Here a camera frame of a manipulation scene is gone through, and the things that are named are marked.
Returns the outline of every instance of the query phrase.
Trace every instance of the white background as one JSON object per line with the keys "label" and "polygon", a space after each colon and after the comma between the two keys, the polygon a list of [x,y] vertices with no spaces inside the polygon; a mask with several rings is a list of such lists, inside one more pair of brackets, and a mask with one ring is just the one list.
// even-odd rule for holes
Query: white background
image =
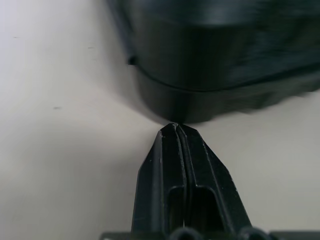
{"label": "white background", "polygon": [[[0,239],[96,240],[131,227],[157,131],[101,0],[0,0]],[[192,127],[253,225],[320,229],[320,94]]]}

